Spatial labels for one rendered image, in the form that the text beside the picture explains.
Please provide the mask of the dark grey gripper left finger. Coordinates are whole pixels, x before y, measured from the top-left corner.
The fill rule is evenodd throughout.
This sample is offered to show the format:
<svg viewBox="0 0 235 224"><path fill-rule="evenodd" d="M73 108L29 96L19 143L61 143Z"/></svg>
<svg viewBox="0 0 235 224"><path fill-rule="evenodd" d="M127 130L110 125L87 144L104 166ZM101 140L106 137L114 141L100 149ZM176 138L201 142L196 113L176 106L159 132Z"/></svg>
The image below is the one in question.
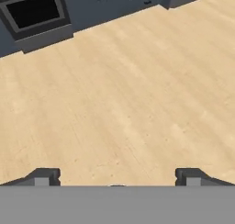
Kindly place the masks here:
<svg viewBox="0 0 235 224"><path fill-rule="evenodd" d="M59 168L37 168L25 177L4 183L4 185L25 186L60 186L61 170Z"/></svg>

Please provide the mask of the grey-blue base cupboard run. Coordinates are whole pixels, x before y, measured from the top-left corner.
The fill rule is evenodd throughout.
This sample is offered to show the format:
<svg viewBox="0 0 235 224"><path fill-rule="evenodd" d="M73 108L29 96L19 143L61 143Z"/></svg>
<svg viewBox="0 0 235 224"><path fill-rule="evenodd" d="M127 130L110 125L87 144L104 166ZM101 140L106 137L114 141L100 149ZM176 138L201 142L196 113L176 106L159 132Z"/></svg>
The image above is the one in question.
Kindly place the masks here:
<svg viewBox="0 0 235 224"><path fill-rule="evenodd" d="M156 6L162 0L65 0L73 34L141 9ZM0 18L0 58L20 50Z"/></svg>

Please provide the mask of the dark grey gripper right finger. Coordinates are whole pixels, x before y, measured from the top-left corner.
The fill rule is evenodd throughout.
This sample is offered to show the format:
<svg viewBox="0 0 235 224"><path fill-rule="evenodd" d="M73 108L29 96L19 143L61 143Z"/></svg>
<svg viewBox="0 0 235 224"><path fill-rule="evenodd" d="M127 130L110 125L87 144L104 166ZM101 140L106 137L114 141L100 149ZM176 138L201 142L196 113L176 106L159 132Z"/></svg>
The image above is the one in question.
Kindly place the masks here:
<svg viewBox="0 0 235 224"><path fill-rule="evenodd" d="M234 186L232 183L207 175L199 168L177 168L175 177L175 185L180 186Z"/></svg>

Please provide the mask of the grey oven with black window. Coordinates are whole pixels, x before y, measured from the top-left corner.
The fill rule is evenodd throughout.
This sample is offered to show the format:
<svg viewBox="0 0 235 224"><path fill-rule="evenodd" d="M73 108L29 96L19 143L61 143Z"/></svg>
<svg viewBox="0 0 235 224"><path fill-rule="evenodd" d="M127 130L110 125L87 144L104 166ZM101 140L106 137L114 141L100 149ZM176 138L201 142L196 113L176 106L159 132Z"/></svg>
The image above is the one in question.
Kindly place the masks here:
<svg viewBox="0 0 235 224"><path fill-rule="evenodd" d="M0 18L24 53L73 37L65 0L0 0Z"/></svg>

